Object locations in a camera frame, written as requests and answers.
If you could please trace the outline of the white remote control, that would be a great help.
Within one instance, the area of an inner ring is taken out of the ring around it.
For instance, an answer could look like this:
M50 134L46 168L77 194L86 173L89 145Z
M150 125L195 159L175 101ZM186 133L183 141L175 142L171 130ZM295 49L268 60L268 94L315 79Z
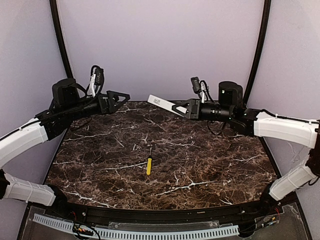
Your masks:
M152 105L154 105L154 106L162 108L162 109L164 109L166 111L169 111L171 113L179 115L175 111L172 110L172 106L174 105L173 102L167 101L165 99L162 99L162 98L157 97L157 96L152 95L152 94L149 95L147 102L152 104Z

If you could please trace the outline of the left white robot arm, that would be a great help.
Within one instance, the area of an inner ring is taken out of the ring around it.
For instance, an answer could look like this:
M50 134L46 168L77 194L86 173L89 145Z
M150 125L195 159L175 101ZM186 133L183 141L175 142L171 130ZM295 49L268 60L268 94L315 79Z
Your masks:
M55 139L74 121L93 115L113 114L130 100L130 95L126 93L108 90L103 94L103 84L102 79L91 79L89 86L83 88L74 78L62 79L54 84L49 109L1 137L0 166L4 167L27 150ZM67 201L64 193L54 185L23 180L4 170L0 171L0 197L49 207Z

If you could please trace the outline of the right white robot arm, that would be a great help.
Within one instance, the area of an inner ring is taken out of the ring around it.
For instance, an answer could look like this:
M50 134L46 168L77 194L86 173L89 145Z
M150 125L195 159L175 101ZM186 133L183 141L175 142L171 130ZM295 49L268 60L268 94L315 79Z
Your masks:
M320 176L320 122L273 114L265 109L247 108L243 88L235 82L218 85L218 101L188 99L171 107L190 120L218 121L244 136L268 137L303 145L310 149L308 158L271 183L262 201L279 202L286 195Z

